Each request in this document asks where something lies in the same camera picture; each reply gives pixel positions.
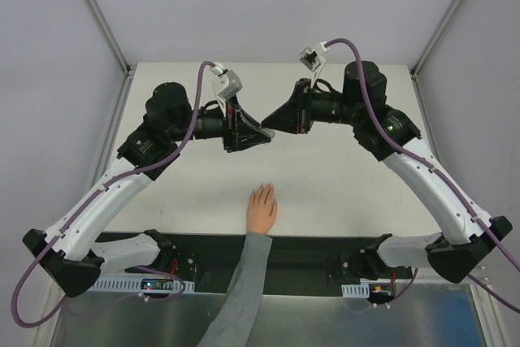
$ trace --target human hand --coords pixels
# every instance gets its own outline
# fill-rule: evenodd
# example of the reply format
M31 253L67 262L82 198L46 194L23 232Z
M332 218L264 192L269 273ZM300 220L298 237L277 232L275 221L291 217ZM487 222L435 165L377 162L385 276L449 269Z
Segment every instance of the human hand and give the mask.
M278 202L272 184L253 191L247 207L247 231L266 235L276 221Z

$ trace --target robotic arm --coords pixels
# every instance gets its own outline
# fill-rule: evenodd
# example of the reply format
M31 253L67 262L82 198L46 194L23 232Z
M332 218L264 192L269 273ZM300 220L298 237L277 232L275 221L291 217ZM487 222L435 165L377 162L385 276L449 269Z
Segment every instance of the robotic arm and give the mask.
M420 131L402 111L386 104L387 79L378 67L363 61L370 105L386 134L398 145L417 156L396 151L376 129L362 94L356 63L344 70L342 93L329 85L329 92L316 86L324 64L325 43L301 53L300 60L313 72L313 78L300 79L289 100L262 121L262 126L293 134L307 134L314 121L348 124L354 138L378 161L394 171L414 191L439 224L442 233L419 237L382 235L373 245L349 260L356 275L376 280L388 267L431 267L453 283L459 283L495 247L454 189L471 204L479 218L502 240L512 226L506 217L492 218L476 205L436 160Z
M218 106L208 110L213 103L210 102L199 110L192 138L220 137L227 152L270 142L274 132L263 129L238 102L236 94L242 84L235 72L223 69L220 64L215 64L211 72L217 97L214 103ZM117 158L78 204L44 232L32 229L24 237L25 245L38 256L54 237L59 236L40 264L68 297L84 293L100 275L129 267L151 264L156 270L171 269L173 246L155 230L127 240L95 242L124 206L151 185L173 160L151 171L125 176L108 188L105 184L125 172L148 167L170 156L177 149L176 142L188 131L193 111L182 85L159 85L145 108L142 124L119 147ZM89 199L100 191L89 203ZM79 217L70 223L71 217L85 204Z

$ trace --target gray floor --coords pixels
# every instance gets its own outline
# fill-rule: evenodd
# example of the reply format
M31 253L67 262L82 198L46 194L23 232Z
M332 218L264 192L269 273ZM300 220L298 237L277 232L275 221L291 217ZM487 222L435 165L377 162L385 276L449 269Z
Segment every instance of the gray floor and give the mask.
M218 314L224 296L192 294L145 304L130 297L86 318L68 310L96 310L117 293L86 293L59 316L52 347L194 346ZM479 346L482 332L469 289L463 285L415 285L390 310L364 300L265 296L249 338L253 346Z

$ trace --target white table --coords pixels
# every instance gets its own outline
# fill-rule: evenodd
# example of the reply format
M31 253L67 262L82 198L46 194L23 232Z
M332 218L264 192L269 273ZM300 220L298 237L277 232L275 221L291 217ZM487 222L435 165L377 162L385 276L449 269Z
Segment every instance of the white table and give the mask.
M241 78L239 102L258 121L288 100L296 80L310 75L296 63L224 65ZM139 63L115 148L139 126L145 101L161 83L181 83L193 104L198 67L199 63ZM341 90L343 70L343 65L328 64L322 77ZM426 137L408 68L380 70L388 78L388 104L403 110ZM203 87L202 104L214 99L209 71ZM401 179L358 145L350 126L318 123L306 136L277 132L270 144L232 154L223 150L220 139L191 141L106 230L242 234L249 195L267 182L275 184L279 201L272 235L408 236L439 231Z

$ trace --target gray sleeve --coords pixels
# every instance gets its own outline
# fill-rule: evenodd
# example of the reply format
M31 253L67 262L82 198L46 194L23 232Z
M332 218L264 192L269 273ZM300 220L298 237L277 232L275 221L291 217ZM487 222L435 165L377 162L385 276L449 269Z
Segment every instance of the gray sleeve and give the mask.
M248 232L222 309L211 322L199 347L244 347L262 303L270 237Z

